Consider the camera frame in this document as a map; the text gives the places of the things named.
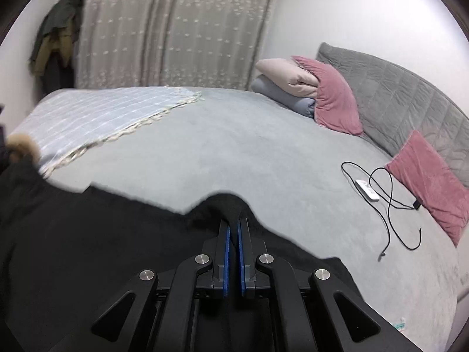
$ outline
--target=white wall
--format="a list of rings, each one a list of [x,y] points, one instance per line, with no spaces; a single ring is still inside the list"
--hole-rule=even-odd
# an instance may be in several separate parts
[[[315,57],[322,42],[401,65],[469,115],[469,42],[441,0],[277,0],[261,57]]]
[[[40,89],[29,70],[39,26],[57,0],[31,0],[0,45],[0,123],[10,133],[32,111]]]

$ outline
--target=fur trim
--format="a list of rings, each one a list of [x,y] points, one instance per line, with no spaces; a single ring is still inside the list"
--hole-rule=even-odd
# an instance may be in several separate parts
[[[34,164],[39,162],[41,152],[28,134],[13,134],[6,138],[6,148],[11,151],[10,161],[17,162],[24,156],[32,156]]]

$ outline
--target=curtain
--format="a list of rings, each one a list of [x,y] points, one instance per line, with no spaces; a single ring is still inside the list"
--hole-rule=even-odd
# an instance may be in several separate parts
[[[247,89],[275,0],[85,0],[76,86]]]

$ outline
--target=light pink pillow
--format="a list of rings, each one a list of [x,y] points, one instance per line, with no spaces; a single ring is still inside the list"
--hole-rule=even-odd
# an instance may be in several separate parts
[[[418,131],[385,166],[430,212],[457,246],[469,219],[469,190]]]
[[[361,135],[363,127],[358,117],[356,100],[341,73],[331,65],[316,60],[299,56],[293,56],[292,59],[319,80],[314,107],[316,123],[334,131]]]
[[[256,69],[283,91],[295,97],[316,97],[319,84],[317,78],[290,60],[283,58],[260,60],[256,63]]]

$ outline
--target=pink pillowcase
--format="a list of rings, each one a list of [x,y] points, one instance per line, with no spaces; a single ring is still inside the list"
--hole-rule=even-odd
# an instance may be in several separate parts
[[[351,135],[361,135],[362,123],[353,92],[344,77],[331,65],[293,56],[292,59],[319,80],[314,119],[316,123]]]
[[[385,166],[430,212],[457,246],[469,219],[469,190],[418,131]]]

